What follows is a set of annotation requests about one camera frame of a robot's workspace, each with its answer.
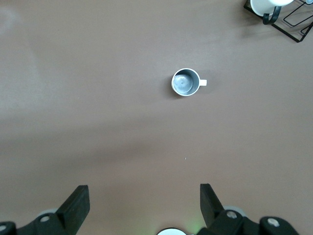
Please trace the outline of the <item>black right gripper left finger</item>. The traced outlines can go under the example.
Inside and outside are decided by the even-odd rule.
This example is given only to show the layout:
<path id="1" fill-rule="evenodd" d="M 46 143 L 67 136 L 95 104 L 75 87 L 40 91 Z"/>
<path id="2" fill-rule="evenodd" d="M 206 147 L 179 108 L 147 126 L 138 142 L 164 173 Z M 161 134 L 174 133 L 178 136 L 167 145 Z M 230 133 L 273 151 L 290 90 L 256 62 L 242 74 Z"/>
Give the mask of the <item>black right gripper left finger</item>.
<path id="1" fill-rule="evenodd" d="M 44 213 L 17 228 L 13 221 L 0 223 L 2 235 L 75 235 L 90 211 L 89 187 L 78 186 L 56 212 Z"/>

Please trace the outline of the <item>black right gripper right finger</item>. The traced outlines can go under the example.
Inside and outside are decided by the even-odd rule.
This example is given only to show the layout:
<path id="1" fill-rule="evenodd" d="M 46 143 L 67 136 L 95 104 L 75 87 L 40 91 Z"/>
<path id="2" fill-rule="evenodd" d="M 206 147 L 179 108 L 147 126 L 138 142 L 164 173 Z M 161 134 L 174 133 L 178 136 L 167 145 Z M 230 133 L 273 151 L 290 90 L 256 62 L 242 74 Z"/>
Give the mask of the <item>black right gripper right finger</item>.
<path id="1" fill-rule="evenodd" d="M 258 223 L 235 210 L 226 210 L 210 184 L 200 185 L 200 208 L 205 227 L 199 235 L 297 235 L 286 220 L 264 216 Z"/>

